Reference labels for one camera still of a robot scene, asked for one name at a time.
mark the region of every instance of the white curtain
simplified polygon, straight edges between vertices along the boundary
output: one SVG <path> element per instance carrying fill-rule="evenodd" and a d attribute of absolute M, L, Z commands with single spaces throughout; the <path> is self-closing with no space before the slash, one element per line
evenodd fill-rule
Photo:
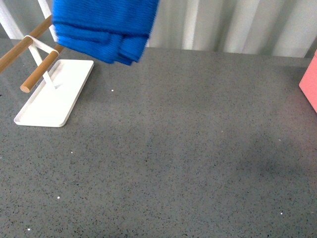
<path fill-rule="evenodd" d="M 20 39 L 44 19 L 52 0 L 39 3 L 0 0 L 10 38 Z M 149 47 L 301 58 L 317 48 L 317 0 L 161 0 L 158 9 Z"/>

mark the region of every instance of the wooden dowel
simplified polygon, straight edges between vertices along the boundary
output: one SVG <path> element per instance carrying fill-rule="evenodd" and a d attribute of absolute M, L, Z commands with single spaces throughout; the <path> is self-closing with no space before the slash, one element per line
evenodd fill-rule
<path fill-rule="evenodd" d="M 63 46 L 57 45 L 55 50 L 59 53 L 64 49 Z M 58 53 L 52 51 L 43 62 L 33 71 L 33 73 L 26 79 L 26 81 L 21 85 L 20 89 L 29 93 L 34 85 L 39 81 L 39 79 L 43 76 L 43 74 L 48 70 L 54 60 L 58 57 Z"/>
<path fill-rule="evenodd" d="M 52 16 L 46 18 L 38 27 L 30 32 L 30 36 L 38 38 L 41 36 L 52 24 Z M 15 59 L 22 54 L 31 44 L 33 40 L 30 37 L 25 37 L 16 46 L 14 46 L 8 53 L 0 59 L 0 73 L 4 71 Z"/>

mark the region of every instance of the pink object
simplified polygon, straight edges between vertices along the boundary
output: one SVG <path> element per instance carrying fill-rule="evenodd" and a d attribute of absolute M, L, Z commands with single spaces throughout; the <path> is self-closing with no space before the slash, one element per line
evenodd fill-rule
<path fill-rule="evenodd" d="M 299 87 L 317 112 L 317 51 L 299 83 Z"/>

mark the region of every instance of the gray stone surface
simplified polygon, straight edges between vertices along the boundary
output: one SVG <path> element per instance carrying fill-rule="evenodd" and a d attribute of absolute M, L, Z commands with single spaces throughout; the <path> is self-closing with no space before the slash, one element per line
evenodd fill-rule
<path fill-rule="evenodd" d="M 0 75 L 0 237 L 316 237 L 317 114 L 298 87 L 309 62 L 95 60 L 66 125 L 42 128 L 13 122 L 35 68 L 24 53 Z"/>

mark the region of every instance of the white tray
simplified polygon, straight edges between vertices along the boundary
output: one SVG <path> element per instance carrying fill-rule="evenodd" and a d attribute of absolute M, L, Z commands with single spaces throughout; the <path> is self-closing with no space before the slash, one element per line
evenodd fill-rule
<path fill-rule="evenodd" d="M 30 126 L 65 125 L 93 66 L 92 60 L 58 60 L 49 71 L 56 89 L 43 80 L 14 122 Z"/>

